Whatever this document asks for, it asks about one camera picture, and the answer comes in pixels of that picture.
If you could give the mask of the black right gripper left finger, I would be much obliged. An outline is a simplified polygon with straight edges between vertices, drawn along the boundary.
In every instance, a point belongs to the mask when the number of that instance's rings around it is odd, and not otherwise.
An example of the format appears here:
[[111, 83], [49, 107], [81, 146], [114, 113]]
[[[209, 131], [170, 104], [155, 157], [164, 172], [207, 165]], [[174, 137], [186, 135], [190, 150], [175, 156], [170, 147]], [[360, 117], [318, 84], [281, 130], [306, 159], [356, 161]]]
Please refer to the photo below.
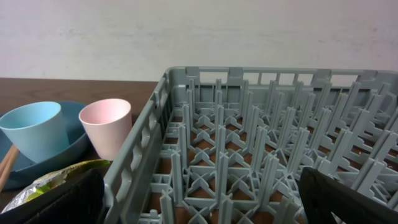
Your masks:
[[1, 214], [8, 223], [96, 223], [103, 208], [104, 181], [98, 169], [89, 170], [69, 182]]

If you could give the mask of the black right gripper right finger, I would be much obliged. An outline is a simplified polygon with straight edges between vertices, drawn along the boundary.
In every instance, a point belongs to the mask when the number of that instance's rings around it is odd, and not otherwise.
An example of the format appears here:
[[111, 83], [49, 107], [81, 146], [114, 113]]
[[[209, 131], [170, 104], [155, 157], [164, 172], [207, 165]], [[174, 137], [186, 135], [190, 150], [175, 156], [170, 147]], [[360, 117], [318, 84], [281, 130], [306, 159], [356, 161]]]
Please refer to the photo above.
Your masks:
[[309, 223], [397, 223], [397, 212], [305, 167], [298, 191]]

